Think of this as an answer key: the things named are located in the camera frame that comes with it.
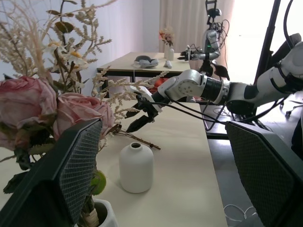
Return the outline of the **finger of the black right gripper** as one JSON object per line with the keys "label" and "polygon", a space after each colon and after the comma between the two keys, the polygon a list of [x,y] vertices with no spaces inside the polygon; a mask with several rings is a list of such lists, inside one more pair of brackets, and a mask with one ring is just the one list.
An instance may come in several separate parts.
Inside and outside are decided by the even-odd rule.
{"label": "finger of the black right gripper", "polygon": [[143,115],[140,118],[136,119],[134,122],[132,122],[127,128],[126,132],[136,132],[151,121],[152,119],[150,117]]}
{"label": "finger of the black right gripper", "polygon": [[130,108],[125,114],[125,118],[131,118],[135,115],[137,115],[141,110],[138,110],[136,108]]}

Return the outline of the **small orange background bouquet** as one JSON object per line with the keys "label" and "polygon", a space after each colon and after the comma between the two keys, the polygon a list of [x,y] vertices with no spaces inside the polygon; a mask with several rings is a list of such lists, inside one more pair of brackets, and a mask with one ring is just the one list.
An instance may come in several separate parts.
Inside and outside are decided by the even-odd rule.
{"label": "small orange background bouquet", "polygon": [[172,27],[166,27],[159,31],[159,39],[169,47],[172,47],[174,44],[174,32],[172,30]]}

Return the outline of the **small white background vase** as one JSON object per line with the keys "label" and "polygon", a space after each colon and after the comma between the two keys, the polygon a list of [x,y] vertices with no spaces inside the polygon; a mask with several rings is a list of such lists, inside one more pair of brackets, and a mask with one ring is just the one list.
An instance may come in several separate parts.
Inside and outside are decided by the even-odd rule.
{"label": "small white background vase", "polygon": [[172,46],[166,45],[164,49],[164,58],[168,61],[174,60],[174,49]]}

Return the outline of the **pink rose flower bouquet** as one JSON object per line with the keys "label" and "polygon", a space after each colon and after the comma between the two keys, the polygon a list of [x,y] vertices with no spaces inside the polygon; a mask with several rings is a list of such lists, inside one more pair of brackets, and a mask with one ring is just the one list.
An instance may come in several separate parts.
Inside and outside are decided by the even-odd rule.
{"label": "pink rose flower bouquet", "polygon": [[[101,120],[100,142],[113,126],[110,106],[81,93],[85,82],[80,74],[93,62],[87,56],[107,43],[98,35],[96,11],[113,2],[89,5],[87,0],[61,0],[68,9],[49,9],[39,19],[32,0],[0,0],[0,62],[14,69],[13,77],[0,80],[0,148],[11,150],[21,169],[4,183],[3,191],[10,197],[65,130]],[[74,227],[99,225],[92,196],[105,185],[96,163]]]}

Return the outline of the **white ceramic bottle vase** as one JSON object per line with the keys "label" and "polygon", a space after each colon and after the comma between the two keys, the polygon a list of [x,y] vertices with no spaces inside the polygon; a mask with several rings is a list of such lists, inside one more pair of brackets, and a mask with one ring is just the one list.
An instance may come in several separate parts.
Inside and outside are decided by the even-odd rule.
{"label": "white ceramic bottle vase", "polygon": [[124,147],[119,155],[121,186],[130,193],[149,190],[153,183],[154,156],[152,150],[139,142]]}

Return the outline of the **grey VR headset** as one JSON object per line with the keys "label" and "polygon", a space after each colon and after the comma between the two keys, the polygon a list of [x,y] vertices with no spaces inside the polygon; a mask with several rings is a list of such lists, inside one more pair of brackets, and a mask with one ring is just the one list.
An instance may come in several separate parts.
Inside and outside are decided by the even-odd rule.
{"label": "grey VR headset", "polygon": [[155,68],[159,65],[159,60],[152,59],[147,55],[140,55],[135,58],[134,65],[137,65],[140,68]]}

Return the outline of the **light wooden side table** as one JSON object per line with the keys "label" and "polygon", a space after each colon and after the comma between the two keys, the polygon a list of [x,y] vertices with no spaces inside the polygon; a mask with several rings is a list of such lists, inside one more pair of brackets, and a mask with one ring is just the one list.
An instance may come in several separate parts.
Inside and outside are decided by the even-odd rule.
{"label": "light wooden side table", "polygon": [[[152,59],[157,59],[159,60],[159,65],[152,69],[140,68],[139,65],[134,63],[135,58],[139,55],[147,55]],[[127,77],[131,82],[135,82],[137,78],[153,78],[161,72],[168,70],[169,73],[164,77],[171,78],[190,68],[189,62],[178,60],[178,57],[179,53],[175,53],[172,68],[167,69],[164,67],[166,60],[162,52],[130,52],[112,62],[98,67],[97,72],[101,72],[108,67],[107,76]]]}

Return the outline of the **silver background humanoid robot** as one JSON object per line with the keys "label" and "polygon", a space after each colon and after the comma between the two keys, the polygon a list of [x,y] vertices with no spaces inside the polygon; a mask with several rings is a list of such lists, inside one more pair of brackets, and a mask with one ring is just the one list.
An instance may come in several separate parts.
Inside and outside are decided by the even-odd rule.
{"label": "silver background humanoid robot", "polygon": [[184,61],[202,61],[202,66],[198,72],[212,77],[214,74],[220,79],[230,80],[228,70],[225,66],[219,65],[216,60],[221,55],[221,48],[225,45],[227,32],[224,30],[223,22],[215,22],[215,18],[222,15],[217,8],[217,0],[205,0],[205,9],[208,16],[208,28],[204,32],[202,46],[196,47],[195,44],[188,45],[178,60]]}

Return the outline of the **black stand pole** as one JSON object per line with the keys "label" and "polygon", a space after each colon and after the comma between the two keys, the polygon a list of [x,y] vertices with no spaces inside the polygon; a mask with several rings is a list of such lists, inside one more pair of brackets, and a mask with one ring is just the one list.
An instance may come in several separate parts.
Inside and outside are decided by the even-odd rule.
{"label": "black stand pole", "polygon": [[281,0],[274,0],[272,12],[269,19],[269,24],[267,26],[263,46],[261,49],[257,72],[253,83],[254,85],[257,83],[257,79],[262,73],[264,73],[266,70],[271,68],[274,64],[279,62],[282,58],[284,58],[289,51],[289,47],[286,41],[284,41],[284,43],[280,46],[280,48],[275,54],[273,54],[273,52],[270,50],[280,3]]}

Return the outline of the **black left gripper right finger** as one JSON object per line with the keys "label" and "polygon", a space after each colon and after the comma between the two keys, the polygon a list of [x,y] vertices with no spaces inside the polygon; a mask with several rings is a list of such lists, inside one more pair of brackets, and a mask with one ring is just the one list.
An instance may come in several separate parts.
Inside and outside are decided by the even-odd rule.
{"label": "black left gripper right finger", "polygon": [[264,227],[303,227],[303,160],[278,135],[225,126],[241,183]]}

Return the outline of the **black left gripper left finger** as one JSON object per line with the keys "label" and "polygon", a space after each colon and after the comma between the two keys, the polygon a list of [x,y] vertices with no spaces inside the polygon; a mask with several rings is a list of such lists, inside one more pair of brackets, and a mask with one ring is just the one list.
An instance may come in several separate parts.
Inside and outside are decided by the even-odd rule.
{"label": "black left gripper left finger", "polygon": [[65,130],[0,210],[0,227],[74,227],[89,193],[101,130],[101,120]]}

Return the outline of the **beige curtain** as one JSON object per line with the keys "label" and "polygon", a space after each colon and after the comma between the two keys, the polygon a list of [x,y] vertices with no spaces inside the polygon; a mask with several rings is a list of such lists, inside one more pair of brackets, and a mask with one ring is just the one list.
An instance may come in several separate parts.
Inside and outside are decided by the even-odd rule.
{"label": "beige curtain", "polygon": [[[222,15],[216,21],[228,20],[232,25],[232,12],[235,0],[217,0],[217,8]],[[160,26],[168,28],[174,34],[173,48],[175,53],[181,53],[187,45],[195,44],[202,47],[203,35],[207,26],[205,0],[160,0]],[[227,66],[227,38],[217,62]]]}

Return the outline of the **white vase under bouquet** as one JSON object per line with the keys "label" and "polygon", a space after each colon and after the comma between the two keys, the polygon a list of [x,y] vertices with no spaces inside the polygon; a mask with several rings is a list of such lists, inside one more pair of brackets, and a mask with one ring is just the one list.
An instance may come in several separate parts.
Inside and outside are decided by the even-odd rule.
{"label": "white vase under bouquet", "polygon": [[93,199],[99,225],[97,227],[119,227],[111,204],[106,200]]}

